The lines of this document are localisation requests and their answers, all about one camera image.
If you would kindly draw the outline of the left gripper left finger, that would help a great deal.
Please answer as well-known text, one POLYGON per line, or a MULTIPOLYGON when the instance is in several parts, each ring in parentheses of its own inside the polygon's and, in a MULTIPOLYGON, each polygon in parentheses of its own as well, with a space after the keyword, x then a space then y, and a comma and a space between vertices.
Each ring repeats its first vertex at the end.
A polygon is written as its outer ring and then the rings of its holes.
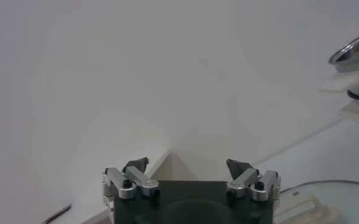
POLYGON ((107 167, 102 174, 102 196, 105 198, 119 197, 131 200, 140 190, 144 197, 153 198, 160 194, 160 184, 157 180, 146 176, 149 164, 147 157, 131 160, 121 169, 107 167))

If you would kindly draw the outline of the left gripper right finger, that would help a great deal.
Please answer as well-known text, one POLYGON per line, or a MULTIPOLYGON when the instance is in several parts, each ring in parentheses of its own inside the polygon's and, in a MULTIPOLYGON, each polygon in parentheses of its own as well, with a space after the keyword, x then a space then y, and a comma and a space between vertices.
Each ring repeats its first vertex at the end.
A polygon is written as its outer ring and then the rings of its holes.
POLYGON ((249 195, 254 201, 279 201, 281 178, 278 172, 261 173, 249 163, 234 159, 227 159, 226 165, 232 177, 226 184, 231 200, 249 195))

